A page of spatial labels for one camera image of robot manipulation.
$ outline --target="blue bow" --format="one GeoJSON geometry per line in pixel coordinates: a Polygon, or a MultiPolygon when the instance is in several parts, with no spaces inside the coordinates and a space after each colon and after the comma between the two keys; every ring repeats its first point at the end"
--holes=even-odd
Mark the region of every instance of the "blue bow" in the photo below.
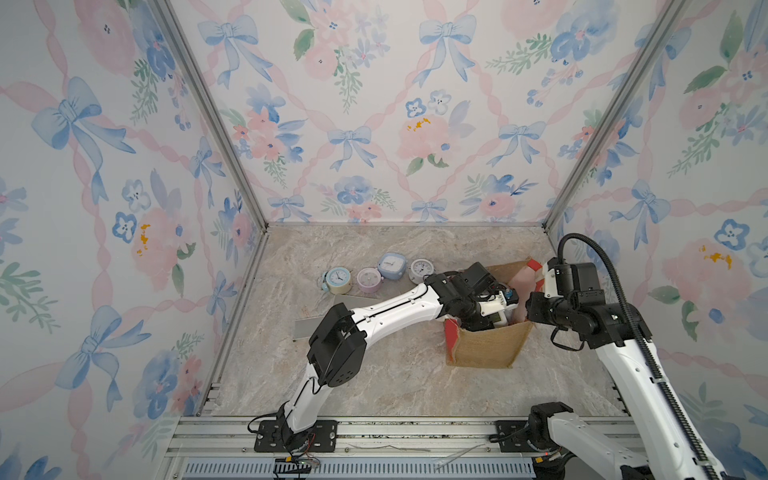
{"type": "Polygon", "coordinates": [[[253,23],[253,19],[248,15],[241,15],[237,17],[232,23],[223,23],[218,25],[216,22],[208,20],[197,24],[197,29],[200,30],[200,34],[203,35],[203,40],[208,45],[218,45],[222,41],[224,42],[224,51],[227,53],[227,59],[230,61],[230,69],[222,71],[219,78],[216,80],[217,84],[224,84],[225,87],[230,87],[230,75],[233,71],[240,67],[240,56],[238,51],[248,60],[250,66],[254,70],[258,71],[262,77],[269,81],[272,81],[270,74],[266,70],[272,66],[271,63],[259,58],[251,53],[245,45],[240,42],[250,43],[256,45],[259,43],[259,35],[256,31],[256,24],[253,23]]]}
{"type": "Polygon", "coordinates": [[[136,153],[136,150],[123,142],[125,138],[124,128],[104,128],[83,120],[98,115],[101,115],[101,105],[98,103],[94,92],[82,78],[73,77],[70,78],[67,85],[67,98],[61,101],[58,108],[44,108],[35,115],[35,119],[32,121],[32,128],[35,132],[46,144],[51,145],[56,150],[61,150],[66,146],[69,142],[69,131],[72,130],[74,138],[83,147],[96,167],[91,180],[91,199],[94,204],[98,204],[99,197],[109,201],[99,174],[104,159],[101,157],[101,149],[91,135],[85,133],[76,123],[80,122],[80,125],[86,130],[118,150],[127,151],[129,154],[136,153]]]}
{"type": "Polygon", "coordinates": [[[111,353],[96,353],[99,347],[105,349],[116,349],[122,346],[135,345],[150,337],[150,333],[140,333],[144,321],[141,320],[134,328],[128,330],[117,338],[105,340],[122,323],[123,319],[111,306],[100,306],[91,319],[91,335],[85,337],[80,350],[70,356],[61,371],[56,377],[56,385],[63,389],[74,390],[78,388],[85,376],[88,374],[88,367],[91,360],[94,365],[104,370],[110,377],[112,383],[107,390],[107,411],[112,411],[112,404],[115,400],[122,400],[118,390],[118,384],[114,377],[118,374],[120,363],[118,358],[111,353]]]}
{"type": "Polygon", "coordinates": [[[355,151],[360,156],[362,161],[366,162],[370,167],[373,167],[373,160],[376,158],[376,155],[371,154],[365,150],[363,150],[362,147],[360,147],[359,144],[369,144],[371,143],[371,129],[368,127],[360,127],[355,131],[344,131],[344,130],[331,130],[328,132],[328,141],[331,142],[331,145],[338,145],[340,143],[344,143],[344,157],[341,160],[337,160],[331,164],[331,168],[339,171],[341,168],[341,164],[343,164],[345,161],[352,158],[352,147],[355,148],[355,151]]]}
{"type": "Polygon", "coordinates": [[[214,205],[214,194],[210,189],[214,185],[214,182],[210,178],[209,170],[213,171],[219,177],[226,177],[227,175],[221,171],[221,162],[212,164],[208,159],[214,152],[210,149],[208,139],[200,137],[200,150],[197,151],[197,155],[190,159],[190,172],[195,178],[200,177],[200,173],[205,177],[205,181],[208,183],[208,208],[214,205]]]}
{"type": "Polygon", "coordinates": [[[637,228],[634,231],[634,249],[637,250],[637,245],[640,244],[640,240],[643,243],[648,244],[648,233],[645,230],[645,223],[650,214],[650,219],[654,223],[661,222],[671,210],[671,205],[668,201],[656,198],[656,195],[651,193],[650,187],[645,180],[638,180],[632,187],[632,196],[637,198],[637,202],[632,210],[623,214],[621,212],[613,211],[611,214],[611,221],[619,218],[626,218],[627,220],[634,220],[637,215],[640,215],[640,219],[637,222],[637,228]]]}
{"type": "Polygon", "coordinates": [[[474,67],[475,63],[466,58],[456,47],[456,41],[460,41],[464,45],[468,45],[472,38],[475,36],[475,28],[477,27],[477,19],[474,15],[464,15],[456,23],[440,23],[437,20],[427,20],[422,22],[419,26],[419,38],[424,45],[439,42],[435,49],[435,60],[432,62],[432,67],[427,68],[423,72],[416,75],[413,79],[413,83],[418,82],[419,87],[424,86],[429,73],[432,70],[437,70],[442,67],[442,62],[445,61],[445,39],[449,38],[453,41],[448,42],[448,50],[451,52],[451,60],[453,60],[453,66],[458,72],[458,76],[464,81],[467,81],[467,68],[474,67]]]}
{"type": "Polygon", "coordinates": [[[546,126],[547,124],[545,122],[537,121],[529,127],[526,127],[525,125],[521,127],[518,127],[517,125],[505,125],[504,127],[499,128],[498,137],[502,140],[506,140],[507,138],[511,138],[511,140],[509,141],[507,151],[498,157],[493,157],[487,164],[493,167],[502,158],[513,154],[518,148],[518,142],[520,143],[520,150],[523,152],[523,157],[525,157],[525,160],[527,160],[528,163],[531,163],[531,155],[537,154],[538,150],[528,144],[528,139],[538,140],[541,137],[541,134],[544,133],[544,128],[546,126]]]}
{"type": "Polygon", "coordinates": [[[435,222],[447,222],[448,219],[439,214],[438,212],[445,211],[445,207],[448,206],[448,201],[445,198],[441,198],[436,202],[422,202],[416,201],[411,204],[411,210],[422,212],[422,219],[419,222],[426,222],[429,219],[429,215],[435,219],[435,222]]]}
{"type": "Polygon", "coordinates": [[[293,195],[290,198],[277,198],[277,197],[270,197],[266,200],[269,202],[271,207],[275,208],[283,208],[283,218],[279,219],[279,222],[284,221],[286,218],[289,218],[291,213],[296,214],[297,217],[299,217],[301,220],[304,220],[305,222],[310,222],[310,217],[312,215],[305,214],[301,210],[299,210],[297,207],[303,207],[304,206],[304,197],[301,195],[293,195]]]}
{"type": "Polygon", "coordinates": [[[216,275],[216,286],[214,287],[214,293],[208,300],[206,311],[208,315],[213,315],[218,307],[221,310],[221,330],[227,329],[227,305],[224,302],[225,296],[235,296],[237,291],[235,290],[235,284],[232,283],[228,288],[224,288],[227,285],[227,278],[223,272],[219,271],[216,275]]]}
{"type": "MultiPolygon", "coordinates": [[[[645,43],[648,41],[650,29],[652,27],[653,24],[649,24],[640,29],[640,33],[637,34],[637,39],[634,41],[635,47],[643,48],[645,46],[645,43]]],[[[664,51],[667,53],[667,57],[669,57],[670,60],[674,60],[677,57],[677,54],[683,50],[685,44],[688,43],[689,38],[690,28],[688,27],[683,27],[680,30],[674,32],[672,36],[670,36],[667,44],[664,46],[664,51]]],[[[659,56],[659,59],[656,60],[656,64],[654,65],[654,71],[650,74],[648,100],[654,97],[654,91],[656,90],[656,87],[663,87],[667,84],[667,82],[664,80],[664,70],[661,67],[661,59],[662,57],[659,56]]]]}

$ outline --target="marble floor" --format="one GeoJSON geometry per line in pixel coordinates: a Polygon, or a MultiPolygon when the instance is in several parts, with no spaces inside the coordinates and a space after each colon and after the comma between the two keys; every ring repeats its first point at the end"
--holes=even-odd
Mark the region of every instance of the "marble floor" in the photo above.
{"type": "MultiPolygon", "coordinates": [[[[273,412],[288,400],[309,348],[291,340],[293,321],[323,315],[333,301],[317,277],[331,266],[375,266],[386,251],[429,258],[439,272],[552,256],[538,227],[272,227],[214,415],[273,412]]],[[[405,275],[373,296],[411,288],[405,275]]],[[[349,295],[364,296],[356,287],[349,295]]],[[[445,364],[442,323],[410,326],[367,350],[358,375],[331,392],[320,414],[527,415],[531,405],[562,401],[579,415],[623,415],[597,356],[555,348],[550,332],[535,326],[511,369],[469,369],[445,364]]]]}

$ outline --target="ventilation grille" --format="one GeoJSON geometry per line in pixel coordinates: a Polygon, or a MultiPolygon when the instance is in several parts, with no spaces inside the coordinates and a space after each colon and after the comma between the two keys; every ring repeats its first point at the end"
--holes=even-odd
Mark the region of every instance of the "ventilation grille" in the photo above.
{"type": "MultiPolygon", "coordinates": [[[[530,458],[322,458],[310,478],[534,478],[530,458]]],[[[192,458],[182,478],[273,478],[273,458],[192,458]]],[[[295,467],[278,464],[281,478],[296,478],[295,467]]]]}

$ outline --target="blue alarm clock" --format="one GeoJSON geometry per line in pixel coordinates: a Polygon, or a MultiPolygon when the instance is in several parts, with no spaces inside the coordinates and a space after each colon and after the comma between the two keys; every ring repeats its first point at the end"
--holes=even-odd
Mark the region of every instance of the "blue alarm clock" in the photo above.
{"type": "Polygon", "coordinates": [[[384,253],[376,266],[382,276],[388,280],[400,280],[406,271],[406,258],[399,253],[384,253]]]}

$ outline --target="white alarm clock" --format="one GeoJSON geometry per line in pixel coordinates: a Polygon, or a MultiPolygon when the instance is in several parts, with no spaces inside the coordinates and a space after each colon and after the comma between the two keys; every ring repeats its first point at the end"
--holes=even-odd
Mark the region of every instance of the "white alarm clock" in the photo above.
{"type": "Polygon", "coordinates": [[[408,268],[408,278],[416,285],[424,283],[424,277],[432,275],[435,272],[435,266],[426,258],[417,258],[411,262],[408,268]]]}
{"type": "Polygon", "coordinates": [[[377,268],[387,280],[400,280],[406,271],[406,258],[399,253],[384,253],[377,268]]]}
{"type": "Polygon", "coordinates": [[[335,266],[317,280],[321,289],[334,295],[343,295],[352,289],[352,274],[343,266],[335,266]]]}

